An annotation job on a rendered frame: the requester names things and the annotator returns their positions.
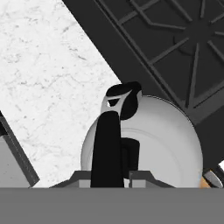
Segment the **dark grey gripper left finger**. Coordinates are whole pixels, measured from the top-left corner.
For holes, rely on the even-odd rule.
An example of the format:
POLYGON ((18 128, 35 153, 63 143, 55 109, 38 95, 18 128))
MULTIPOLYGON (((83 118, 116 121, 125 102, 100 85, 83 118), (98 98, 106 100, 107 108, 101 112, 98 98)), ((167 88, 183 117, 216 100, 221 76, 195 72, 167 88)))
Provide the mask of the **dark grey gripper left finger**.
POLYGON ((62 181, 52 188, 77 187, 89 188, 91 183, 91 171, 75 171, 70 179, 62 181))

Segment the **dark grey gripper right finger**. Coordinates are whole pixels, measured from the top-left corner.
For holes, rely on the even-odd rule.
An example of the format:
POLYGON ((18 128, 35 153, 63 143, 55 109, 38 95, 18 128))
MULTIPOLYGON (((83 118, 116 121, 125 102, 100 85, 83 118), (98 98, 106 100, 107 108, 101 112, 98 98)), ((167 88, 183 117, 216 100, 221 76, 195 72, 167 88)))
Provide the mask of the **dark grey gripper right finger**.
POLYGON ((130 171, 129 172, 129 187, 130 188, 172 188, 161 180, 157 180, 150 171, 130 171))

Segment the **silver stove knob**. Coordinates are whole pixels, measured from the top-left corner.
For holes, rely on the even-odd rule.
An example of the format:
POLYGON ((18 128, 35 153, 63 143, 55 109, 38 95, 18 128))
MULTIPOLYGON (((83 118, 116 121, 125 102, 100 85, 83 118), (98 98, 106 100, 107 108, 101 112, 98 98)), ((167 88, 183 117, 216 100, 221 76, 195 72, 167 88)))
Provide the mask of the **silver stove knob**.
POLYGON ((203 175, 203 178, 211 187, 222 188, 223 184, 218 176, 213 171, 208 171, 203 175))

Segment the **black stove hob with grates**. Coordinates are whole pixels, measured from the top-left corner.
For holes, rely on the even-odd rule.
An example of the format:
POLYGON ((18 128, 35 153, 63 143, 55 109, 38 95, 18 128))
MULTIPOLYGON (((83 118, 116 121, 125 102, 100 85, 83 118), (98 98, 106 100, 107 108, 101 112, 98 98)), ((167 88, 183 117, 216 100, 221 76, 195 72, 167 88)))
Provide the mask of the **black stove hob with grates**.
POLYGON ((121 82, 194 124, 204 169, 224 161, 224 0, 62 0, 121 82))

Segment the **grey sink basin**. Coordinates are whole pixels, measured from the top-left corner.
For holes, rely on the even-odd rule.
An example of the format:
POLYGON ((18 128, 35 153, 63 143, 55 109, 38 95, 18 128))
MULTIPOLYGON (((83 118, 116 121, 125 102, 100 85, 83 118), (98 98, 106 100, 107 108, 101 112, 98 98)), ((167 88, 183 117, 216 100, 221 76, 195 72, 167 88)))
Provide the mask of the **grey sink basin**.
POLYGON ((38 182, 38 174, 0 111, 0 188, 30 188, 38 182))

